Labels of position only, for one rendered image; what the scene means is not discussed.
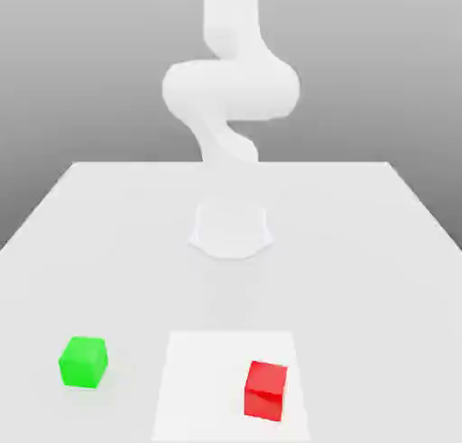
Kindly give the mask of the small red cube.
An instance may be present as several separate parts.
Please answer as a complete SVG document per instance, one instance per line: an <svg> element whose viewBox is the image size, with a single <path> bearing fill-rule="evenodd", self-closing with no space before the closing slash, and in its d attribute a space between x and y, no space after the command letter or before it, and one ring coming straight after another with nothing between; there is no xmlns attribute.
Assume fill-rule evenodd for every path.
<svg viewBox="0 0 462 443"><path fill-rule="evenodd" d="M244 415L280 422L287 373L287 366L253 361L245 382Z"/></svg>

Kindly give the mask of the small green cube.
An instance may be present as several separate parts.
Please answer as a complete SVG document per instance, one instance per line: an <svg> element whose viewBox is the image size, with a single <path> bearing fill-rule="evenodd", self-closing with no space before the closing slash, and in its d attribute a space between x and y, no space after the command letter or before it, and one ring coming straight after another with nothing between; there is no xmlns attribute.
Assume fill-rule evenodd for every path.
<svg viewBox="0 0 462 443"><path fill-rule="evenodd" d="M59 358L66 386L96 389L108 366L106 342L100 337L72 337Z"/></svg>

